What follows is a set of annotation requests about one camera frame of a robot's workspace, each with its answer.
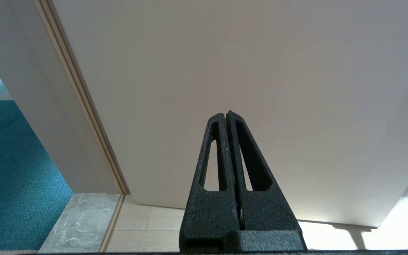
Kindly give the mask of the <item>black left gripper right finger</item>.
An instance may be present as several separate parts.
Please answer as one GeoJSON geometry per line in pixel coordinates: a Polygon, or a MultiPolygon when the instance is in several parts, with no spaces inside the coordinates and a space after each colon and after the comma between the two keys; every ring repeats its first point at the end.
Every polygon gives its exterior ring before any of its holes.
{"type": "Polygon", "coordinates": [[[226,115],[236,181],[239,229],[225,234],[226,252],[304,252],[302,230],[245,120],[226,115]]]}

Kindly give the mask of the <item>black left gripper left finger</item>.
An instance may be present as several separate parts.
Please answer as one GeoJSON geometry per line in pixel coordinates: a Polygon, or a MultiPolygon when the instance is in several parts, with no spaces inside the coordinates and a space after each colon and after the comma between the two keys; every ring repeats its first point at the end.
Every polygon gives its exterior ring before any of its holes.
{"type": "Polygon", "coordinates": [[[179,232],[181,253],[224,253],[225,237],[239,230],[235,179],[223,113],[207,124],[179,232]],[[217,148],[218,191],[205,190],[212,142],[217,148]]]}

